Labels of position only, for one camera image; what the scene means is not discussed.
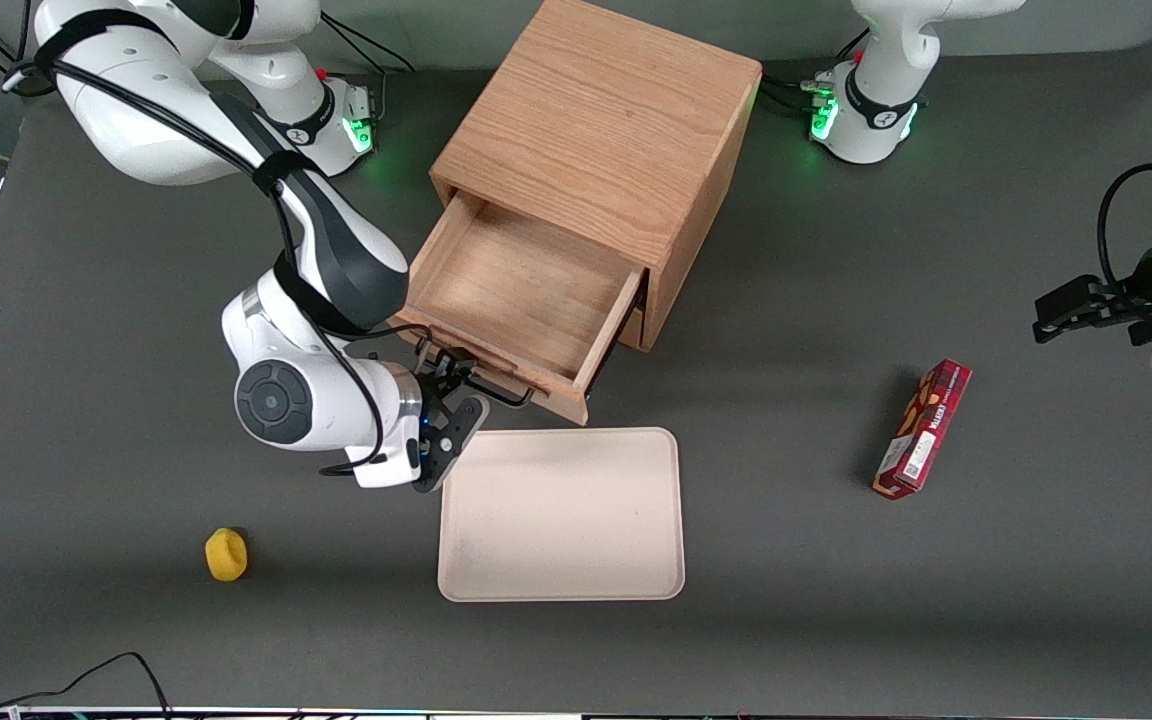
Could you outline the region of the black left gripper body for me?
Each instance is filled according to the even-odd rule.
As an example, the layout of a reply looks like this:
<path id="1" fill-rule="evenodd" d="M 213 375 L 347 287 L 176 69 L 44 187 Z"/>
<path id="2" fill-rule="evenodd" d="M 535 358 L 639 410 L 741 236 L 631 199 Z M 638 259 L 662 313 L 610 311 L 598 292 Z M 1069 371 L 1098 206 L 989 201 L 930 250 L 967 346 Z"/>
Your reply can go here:
<path id="1" fill-rule="evenodd" d="M 1105 232 L 1097 234 L 1096 249 L 1106 286 L 1111 288 L 1111 318 L 1132 324 L 1128 332 L 1134 346 L 1152 342 L 1152 247 L 1140 256 L 1132 274 L 1124 278 L 1112 270 Z"/>

